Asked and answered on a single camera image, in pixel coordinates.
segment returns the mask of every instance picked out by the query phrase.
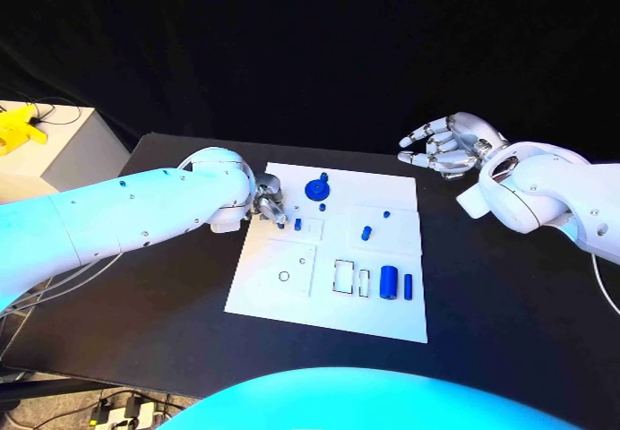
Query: power strip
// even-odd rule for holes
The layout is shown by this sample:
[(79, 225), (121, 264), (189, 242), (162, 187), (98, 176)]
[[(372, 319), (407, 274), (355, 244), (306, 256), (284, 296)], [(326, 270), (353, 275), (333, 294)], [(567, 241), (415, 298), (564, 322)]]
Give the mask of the power strip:
[[(154, 415), (156, 415), (156, 405), (153, 402), (143, 403), (140, 405), (140, 416), (139, 416), (139, 426), (136, 430), (150, 428), (153, 426)], [(107, 418), (107, 422), (94, 427), (94, 430), (110, 430), (116, 423), (128, 420), (126, 418), (126, 408), (117, 408), (110, 410), (110, 416)]]

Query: yellow object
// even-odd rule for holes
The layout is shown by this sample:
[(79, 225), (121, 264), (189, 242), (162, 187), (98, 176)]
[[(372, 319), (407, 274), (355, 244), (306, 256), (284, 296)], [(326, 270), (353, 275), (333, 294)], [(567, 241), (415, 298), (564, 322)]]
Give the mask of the yellow object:
[(48, 142), (45, 133), (29, 124), (33, 114), (33, 105), (0, 113), (0, 155), (7, 155), (29, 139)]

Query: robotic hand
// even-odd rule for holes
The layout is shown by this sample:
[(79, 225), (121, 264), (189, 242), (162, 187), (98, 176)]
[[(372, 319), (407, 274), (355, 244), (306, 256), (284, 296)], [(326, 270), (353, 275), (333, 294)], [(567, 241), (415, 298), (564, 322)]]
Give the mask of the robotic hand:
[(573, 151), (537, 142), (511, 144), (492, 125), (460, 112), (401, 140), (428, 137), (427, 154), (402, 151), (398, 159), (433, 168), (446, 179), (480, 169), (477, 184), (457, 197), (472, 218), (489, 211), (519, 233), (560, 228), (577, 246), (620, 264), (620, 165), (591, 165)]
[[(192, 164), (192, 171), (185, 166)], [(0, 205), (0, 310), (39, 282), (84, 264), (150, 246), (205, 223), (238, 230), (252, 214), (284, 224), (280, 180), (254, 178), (240, 155), (193, 153), (160, 168)]]

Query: black table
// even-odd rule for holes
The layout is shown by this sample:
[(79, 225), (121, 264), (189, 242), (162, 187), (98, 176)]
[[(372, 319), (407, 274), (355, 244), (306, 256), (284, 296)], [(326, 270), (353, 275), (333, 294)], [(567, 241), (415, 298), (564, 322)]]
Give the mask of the black table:
[[(470, 219), (454, 197), (476, 175), (447, 183), (385, 155), (149, 134), (123, 174), (175, 167), (206, 146), (238, 151), (254, 172), (274, 161), (415, 177), (428, 344), (227, 314), (244, 223), (127, 253), (39, 305), (4, 366), (196, 397), (297, 368), (372, 367), (490, 391), (588, 428), (620, 426), (620, 317), (590, 255), (558, 230), (522, 236), (490, 215)], [(601, 275), (613, 289), (619, 268), (601, 262)]]

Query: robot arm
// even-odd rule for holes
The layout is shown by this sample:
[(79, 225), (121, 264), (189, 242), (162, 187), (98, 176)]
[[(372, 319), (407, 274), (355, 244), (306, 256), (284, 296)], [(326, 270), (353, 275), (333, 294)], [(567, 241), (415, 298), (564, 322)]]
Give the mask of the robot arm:
[[(407, 146), (441, 132), (428, 139), (428, 155), (404, 151), (398, 158), (434, 168), (447, 179), (480, 168), (477, 184), (457, 197), (469, 215), (479, 218), (493, 212), (519, 233), (539, 226), (557, 227), (584, 251), (620, 264), (620, 196), (614, 189), (620, 165), (590, 165), (573, 151), (545, 143), (511, 144), (486, 121), (463, 112), (438, 121), (401, 141)], [(438, 136), (456, 142), (447, 151), (437, 144)], [(462, 162), (446, 165), (443, 160), (456, 153)]]
[(280, 181), (219, 148), (192, 171), (160, 168), (64, 193), (0, 205), (0, 309), (39, 282), (107, 256), (154, 245), (205, 223), (216, 233), (250, 213), (286, 223)]

